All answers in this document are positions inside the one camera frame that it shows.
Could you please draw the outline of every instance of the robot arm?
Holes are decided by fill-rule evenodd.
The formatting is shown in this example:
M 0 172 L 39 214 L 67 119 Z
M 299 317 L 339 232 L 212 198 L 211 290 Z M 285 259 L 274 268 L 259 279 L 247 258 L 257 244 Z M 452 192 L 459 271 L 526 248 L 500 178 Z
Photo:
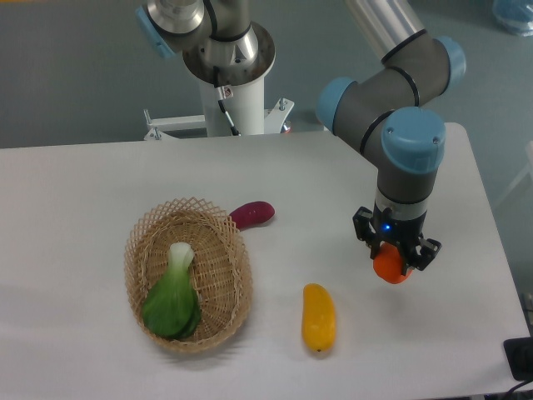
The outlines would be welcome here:
M 424 239 L 428 197 L 444 156 L 446 129 L 419 106 L 458 83 L 464 53 L 448 37 L 433 39 L 406 0 L 345 0 L 384 69 L 366 82 L 338 78 L 322 92 L 317 116 L 378 169 L 373 212 L 353 217 L 357 238 L 377 255 L 395 246 L 402 273 L 423 270 L 441 244 Z
M 154 29 L 161 36 L 168 56 L 209 37 L 231 42 L 251 24 L 248 0 L 148 0 L 137 10 L 137 18 L 145 31 Z
M 264 133 L 264 77 L 275 59 L 248 0 L 148 0 L 137 20 L 159 54 L 182 52 L 197 78 L 207 136 Z

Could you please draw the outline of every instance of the yellow vegetable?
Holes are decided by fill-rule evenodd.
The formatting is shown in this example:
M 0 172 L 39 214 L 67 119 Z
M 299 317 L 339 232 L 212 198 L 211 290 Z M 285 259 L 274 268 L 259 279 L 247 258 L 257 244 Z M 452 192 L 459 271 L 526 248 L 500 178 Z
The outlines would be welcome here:
M 314 352 L 323 352 L 335 342 L 335 306 L 330 294 L 316 283 L 303 288 L 301 335 Z

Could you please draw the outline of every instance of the gray robot arm segment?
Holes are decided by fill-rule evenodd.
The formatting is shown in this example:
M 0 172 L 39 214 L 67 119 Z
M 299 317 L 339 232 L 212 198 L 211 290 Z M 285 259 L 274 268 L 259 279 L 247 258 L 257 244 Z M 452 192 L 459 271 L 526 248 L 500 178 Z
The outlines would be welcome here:
M 446 129 L 419 106 L 461 80 L 464 53 L 448 37 L 433 39 L 406 0 L 345 0 L 384 69 L 365 82 L 334 80 L 322 92 L 318 119 L 378 169 L 374 210 L 353 222 L 371 248 L 396 246 L 411 268 L 424 269 L 441 244 L 424 239 L 427 199 L 441 163 Z

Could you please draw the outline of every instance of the gray floor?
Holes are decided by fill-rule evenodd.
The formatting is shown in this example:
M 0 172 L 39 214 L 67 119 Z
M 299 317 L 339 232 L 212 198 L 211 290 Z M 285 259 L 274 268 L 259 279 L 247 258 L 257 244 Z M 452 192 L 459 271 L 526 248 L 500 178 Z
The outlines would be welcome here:
M 143 108 L 154 118 L 202 112 L 182 60 L 160 59 L 137 27 L 139 2 L 0 4 L 0 148 L 136 141 L 146 133 Z M 466 127 L 493 203 L 526 165 L 533 140 L 533 37 L 498 27 L 489 0 L 411 4 L 432 35 L 451 36 L 466 52 L 463 83 L 427 107 Z M 362 81 L 381 68 L 342 0 L 252 0 L 252 16 L 276 43 L 266 105 L 295 101 L 296 131 L 319 128 L 316 99 L 330 80 Z M 529 189 L 496 214 L 516 286 L 527 292 L 532 208 Z

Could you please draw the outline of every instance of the blue joint cap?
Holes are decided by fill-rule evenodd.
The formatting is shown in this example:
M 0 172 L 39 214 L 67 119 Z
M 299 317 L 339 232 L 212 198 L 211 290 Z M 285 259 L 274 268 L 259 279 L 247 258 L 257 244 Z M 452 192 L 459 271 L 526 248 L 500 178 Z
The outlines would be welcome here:
M 355 82 L 350 77 L 338 77 L 328 83 L 316 105 L 316 117 L 331 132 L 333 132 L 333 121 L 335 121 L 336 109 L 341 101 L 342 95 L 348 87 Z
M 152 25 L 152 21 L 150 21 L 150 18 L 148 18 L 144 8 L 139 7 L 137 10 L 135 10 L 135 15 L 137 15 L 137 20 L 141 24 L 141 29 L 143 30 L 150 44 L 156 49 L 157 53 L 163 58 L 175 56 L 176 54 L 171 48 L 168 47 L 159 32 Z
M 385 155 L 407 173 L 434 172 L 444 157 L 445 141 L 446 127 L 441 117 L 418 107 L 396 110 L 381 131 Z
M 448 52 L 448 58 L 450 59 L 450 80 L 446 87 L 446 90 L 448 90 L 453 88 L 465 76 L 466 56 L 459 43 L 454 41 L 451 37 L 440 36 L 436 40 L 442 43 Z

